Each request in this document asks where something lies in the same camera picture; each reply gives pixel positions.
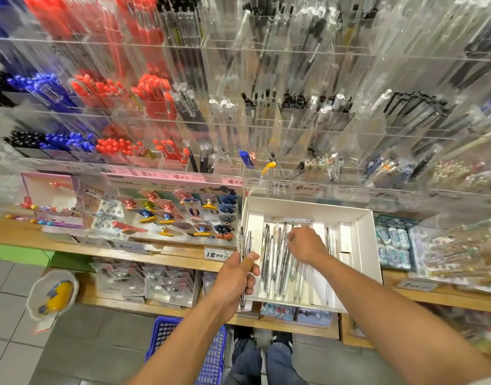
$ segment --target shopping basket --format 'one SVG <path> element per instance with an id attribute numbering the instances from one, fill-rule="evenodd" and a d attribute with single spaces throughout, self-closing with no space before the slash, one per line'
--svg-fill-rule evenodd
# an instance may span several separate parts
<path id="1" fill-rule="evenodd" d="M 181 317 L 160 316 L 154 322 L 151 344 L 146 354 L 146 361 L 151 358 L 158 347 L 181 323 Z M 197 376 L 195 385 L 219 385 L 224 371 L 224 351 L 226 350 L 227 332 L 224 326 L 215 335 L 210 349 L 204 359 L 203 367 Z"/>

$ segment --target white box of pens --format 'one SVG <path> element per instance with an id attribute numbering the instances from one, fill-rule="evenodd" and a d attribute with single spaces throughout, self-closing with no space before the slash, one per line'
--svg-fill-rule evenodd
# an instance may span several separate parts
<path id="1" fill-rule="evenodd" d="M 267 225 L 269 233 L 265 235 Z M 312 267 L 298 264 L 285 251 L 287 233 L 292 226 L 302 225 L 311 226 L 319 234 L 330 256 L 382 283 L 371 210 L 249 196 L 242 226 L 246 235 L 251 232 L 251 249 L 260 254 L 256 262 L 262 271 L 249 298 L 346 312 L 326 279 Z"/>

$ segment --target jeans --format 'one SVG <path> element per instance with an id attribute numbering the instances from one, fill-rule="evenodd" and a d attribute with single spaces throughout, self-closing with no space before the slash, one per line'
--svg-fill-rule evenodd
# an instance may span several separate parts
<path id="1" fill-rule="evenodd" d="M 250 339 L 239 340 L 233 351 L 233 367 L 221 385 L 261 385 L 260 349 Z M 268 385 L 307 385 L 292 366 L 292 352 L 283 343 L 267 350 Z"/>

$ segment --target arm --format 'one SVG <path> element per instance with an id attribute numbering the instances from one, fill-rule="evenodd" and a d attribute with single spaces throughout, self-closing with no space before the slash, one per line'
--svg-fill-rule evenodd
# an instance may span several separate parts
<path id="1" fill-rule="evenodd" d="M 196 381 L 220 326 L 236 313 L 242 292 L 253 292 L 256 280 L 249 271 L 259 256 L 251 252 L 247 258 L 240 263 L 238 253 L 234 252 L 224 262 L 210 293 L 188 313 L 127 385 L 192 385 Z M 259 276 L 257 265 L 252 273 Z"/>
<path id="2" fill-rule="evenodd" d="M 411 385 L 465 385 L 491 377 L 491 362 L 440 318 L 331 257 L 309 227 L 290 233 L 290 250 L 317 269 L 370 343 Z"/>

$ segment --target yellow and blue object in bowl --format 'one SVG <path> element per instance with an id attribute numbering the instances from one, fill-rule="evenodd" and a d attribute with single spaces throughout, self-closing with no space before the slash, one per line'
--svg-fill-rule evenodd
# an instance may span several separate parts
<path id="1" fill-rule="evenodd" d="M 60 312 L 71 301 L 74 286 L 71 281 L 61 281 L 47 292 L 48 301 L 38 308 L 38 313 L 48 315 L 54 312 Z"/>

